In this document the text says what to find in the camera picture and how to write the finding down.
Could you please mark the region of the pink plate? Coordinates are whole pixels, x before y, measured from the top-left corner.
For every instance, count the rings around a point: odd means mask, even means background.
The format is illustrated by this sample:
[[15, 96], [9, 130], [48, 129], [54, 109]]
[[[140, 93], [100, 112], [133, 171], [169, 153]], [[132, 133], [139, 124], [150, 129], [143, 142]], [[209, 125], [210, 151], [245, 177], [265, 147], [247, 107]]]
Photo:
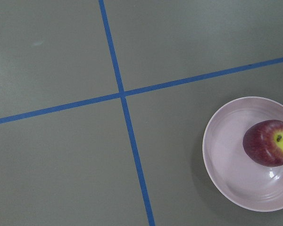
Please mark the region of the pink plate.
[[227, 199], [245, 209], [283, 209], [283, 166], [259, 165], [242, 146], [251, 126], [272, 119], [283, 121], [282, 104], [264, 97], [241, 97], [219, 108], [204, 132], [202, 153], [210, 179]]

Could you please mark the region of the red apple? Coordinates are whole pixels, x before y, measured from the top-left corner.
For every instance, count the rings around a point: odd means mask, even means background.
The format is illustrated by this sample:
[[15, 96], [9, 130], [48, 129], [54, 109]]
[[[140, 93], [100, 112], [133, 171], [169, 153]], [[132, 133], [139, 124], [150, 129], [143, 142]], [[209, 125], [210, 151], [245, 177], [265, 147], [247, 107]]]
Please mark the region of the red apple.
[[245, 153], [256, 163], [283, 165], [283, 121], [267, 120], [250, 127], [242, 141]]

